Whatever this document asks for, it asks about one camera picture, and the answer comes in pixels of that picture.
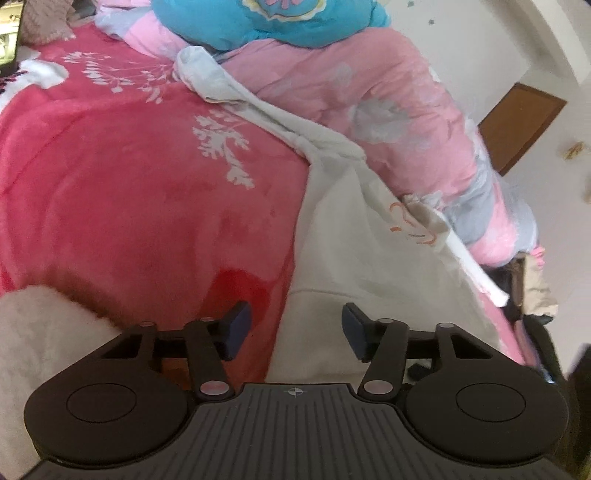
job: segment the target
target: pillow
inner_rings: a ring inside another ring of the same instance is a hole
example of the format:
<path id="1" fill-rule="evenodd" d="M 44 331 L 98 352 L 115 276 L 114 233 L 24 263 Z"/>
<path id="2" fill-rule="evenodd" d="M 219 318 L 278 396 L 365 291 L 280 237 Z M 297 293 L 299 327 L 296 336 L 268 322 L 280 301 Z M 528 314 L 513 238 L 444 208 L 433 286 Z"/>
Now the pillow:
<path id="1" fill-rule="evenodd" d="M 74 38 L 67 23 L 73 0 L 28 0 L 22 15 L 22 42 L 43 45 L 54 40 Z"/>

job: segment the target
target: grey fabric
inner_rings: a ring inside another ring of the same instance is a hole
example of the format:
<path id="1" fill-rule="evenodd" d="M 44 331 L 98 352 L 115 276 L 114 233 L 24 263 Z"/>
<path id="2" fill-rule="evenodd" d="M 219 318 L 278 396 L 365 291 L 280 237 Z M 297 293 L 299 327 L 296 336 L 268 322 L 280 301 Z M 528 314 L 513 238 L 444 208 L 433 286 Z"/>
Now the grey fabric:
<path id="1" fill-rule="evenodd" d="M 515 187 L 509 185 L 497 172 L 497 181 L 501 185 L 505 208 L 517 230 L 517 240 L 513 256 L 519 252 L 531 252 L 538 244 L 538 226 L 535 222 L 534 212 L 524 199 L 517 195 Z"/>
<path id="2" fill-rule="evenodd" d="M 443 210 L 448 223 L 468 248 L 483 237 L 491 222 L 495 208 L 495 174 L 488 153 L 477 152 L 476 174 L 470 186 Z"/>
<path id="3" fill-rule="evenodd" d="M 95 25 L 108 36 L 123 40 L 133 24 L 151 10 L 150 7 L 138 7 L 130 10 L 104 9 L 97 14 Z"/>

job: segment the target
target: crosshair symbol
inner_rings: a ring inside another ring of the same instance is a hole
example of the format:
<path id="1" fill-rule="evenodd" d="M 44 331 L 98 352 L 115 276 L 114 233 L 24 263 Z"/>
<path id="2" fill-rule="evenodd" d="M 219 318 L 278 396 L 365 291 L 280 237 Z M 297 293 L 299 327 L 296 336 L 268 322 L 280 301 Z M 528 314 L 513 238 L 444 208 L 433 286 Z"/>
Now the crosshair symbol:
<path id="1" fill-rule="evenodd" d="M 304 391 L 298 387 L 290 388 L 287 392 L 289 393 L 289 395 L 293 395 L 294 397 L 297 397 L 298 395 L 302 395 L 302 393 L 304 393 Z"/>

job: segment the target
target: white cloth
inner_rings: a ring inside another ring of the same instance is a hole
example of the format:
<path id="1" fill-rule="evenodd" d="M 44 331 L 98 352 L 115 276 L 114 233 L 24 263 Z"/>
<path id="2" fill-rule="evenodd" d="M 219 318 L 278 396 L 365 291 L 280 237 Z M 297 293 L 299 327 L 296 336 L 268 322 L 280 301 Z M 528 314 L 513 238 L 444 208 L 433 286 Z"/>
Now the white cloth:
<path id="1" fill-rule="evenodd" d="M 414 195 L 405 195 L 403 201 L 421 225 L 435 232 L 439 238 L 445 239 L 449 250 L 476 289 L 489 297 L 495 307 L 501 308 L 507 305 L 509 295 L 502 291 L 474 260 L 464 243 L 447 224 L 444 215 Z"/>
<path id="2" fill-rule="evenodd" d="M 4 86 L 4 93 L 0 95 L 0 112 L 2 112 L 16 97 L 17 93 L 29 85 L 37 85 L 47 90 L 60 85 L 68 78 L 68 71 L 58 63 L 52 61 L 37 60 L 41 53 L 29 47 L 20 47 L 17 60 L 21 72 L 26 72 L 18 77 L 13 77 L 13 82 Z"/>
<path id="3" fill-rule="evenodd" d="M 295 272 L 267 381 L 358 385 L 366 366 L 341 329 L 341 309 L 349 301 L 370 318 L 431 331 L 453 322 L 498 346 L 495 328 L 445 242 L 410 216 L 368 168 L 361 147 L 261 101 L 202 47 L 181 51 L 176 72 L 203 99 L 226 102 L 310 162 L 295 233 Z"/>
<path id="4" fill-rule="evenodd" d="M 0 473 L 7 480 L 39 461 L 22 418 L 29 396 L 118 334 L 105 319 L 48 287 L 0 298 Z"/>

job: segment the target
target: blue pillow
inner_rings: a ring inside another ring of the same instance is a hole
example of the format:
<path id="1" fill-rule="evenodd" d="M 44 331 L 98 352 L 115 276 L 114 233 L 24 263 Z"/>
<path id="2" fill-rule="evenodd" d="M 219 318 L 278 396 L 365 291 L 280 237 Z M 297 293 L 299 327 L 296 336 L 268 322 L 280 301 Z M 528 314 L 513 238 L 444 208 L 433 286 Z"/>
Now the blue pillow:
<path id="1" fill-rule="evenodd" d="M 187 42 L 219 51 L 262 38 L 320 48 L 390 25 L 376 0 L 152 0 L 152 8 Z"/>

